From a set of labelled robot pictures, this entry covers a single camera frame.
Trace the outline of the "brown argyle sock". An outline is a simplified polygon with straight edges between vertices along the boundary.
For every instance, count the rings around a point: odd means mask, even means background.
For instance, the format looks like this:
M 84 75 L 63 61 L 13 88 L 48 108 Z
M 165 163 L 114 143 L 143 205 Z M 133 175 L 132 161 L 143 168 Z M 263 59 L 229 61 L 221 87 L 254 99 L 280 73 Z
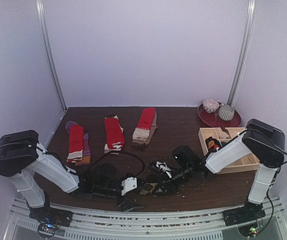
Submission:
M 153 196 L 159 191 L 159 184 L 158 183 L 145 183 L 140 187 L 139 195 L 142 196 Z

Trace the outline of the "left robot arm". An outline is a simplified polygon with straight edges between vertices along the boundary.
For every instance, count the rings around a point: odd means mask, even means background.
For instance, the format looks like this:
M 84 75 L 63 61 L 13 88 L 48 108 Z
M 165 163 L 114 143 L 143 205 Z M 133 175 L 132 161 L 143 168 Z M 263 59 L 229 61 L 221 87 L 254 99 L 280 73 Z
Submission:
M 143 209 L 143 205 L 125 198 L 127 193 L 138 188 L 137 176 L 130 174 L 117 180 L 113 176 L 115 170 L 109 163 L 96 162 L 78 173 L 66 166 L 56 153 L 47 151 L 34 130 L 10 133 L 0 138 L 0 176 L 12 181 L 28 207 L 44 222 L 51 222 L 56 212 L 50 207 L 47 193 L 35 182 L 33 173 L 43 176 L 66 194 L 78 199 L 100 196 L 115 199 L 122 212 Z

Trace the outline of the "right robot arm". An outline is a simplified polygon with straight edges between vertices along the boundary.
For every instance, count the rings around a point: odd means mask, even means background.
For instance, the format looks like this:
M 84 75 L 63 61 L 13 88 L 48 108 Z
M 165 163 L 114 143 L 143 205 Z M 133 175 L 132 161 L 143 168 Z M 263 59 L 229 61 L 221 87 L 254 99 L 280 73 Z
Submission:
M 180 145 L 172 156 L 180 165 L 181 171 L 166 176 L 152 189 L 152 194 L 173 193 L 180 182 L 193 174 L 207 177 L 218 174 L 234 162 L 248 156 L 255 156 L 258 161 L 253 184 L 250 188 L 248 203 L 240 209 L 240 217 L 250 221 L 259 213 L 259 206 L 273 183 L 277 170 L 285 159 L 285 133 L 257 119 L 248 121 L 246 128 L 219 149 L 208 152 L 199 158 L 187 145 Z

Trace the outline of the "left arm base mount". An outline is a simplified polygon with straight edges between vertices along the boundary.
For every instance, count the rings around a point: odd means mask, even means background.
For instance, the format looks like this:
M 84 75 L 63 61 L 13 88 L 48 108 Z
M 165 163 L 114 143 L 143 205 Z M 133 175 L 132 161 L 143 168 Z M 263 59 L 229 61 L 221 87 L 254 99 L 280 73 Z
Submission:
M 39 223 L 63 227 L 70 226 L 73 217 L 73 213 L 71 211 L 53 208 L 49 205 L 39 208 L 32 208 L 29 204 L 27 204 L 27 206 L 30 211 L 29 217 L 37 220 Z

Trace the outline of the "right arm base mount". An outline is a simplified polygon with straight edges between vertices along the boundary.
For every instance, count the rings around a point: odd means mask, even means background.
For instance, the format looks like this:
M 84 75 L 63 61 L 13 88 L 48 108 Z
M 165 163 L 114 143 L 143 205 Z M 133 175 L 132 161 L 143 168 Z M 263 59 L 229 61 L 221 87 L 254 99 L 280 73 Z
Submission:
M 258 217 L 263 218 L 266 213 L 262 203 L 255 204 L 246 200 L 244 206 L 224 210 L 222 215 L 225 225 L 228 227 L 254 221 Z

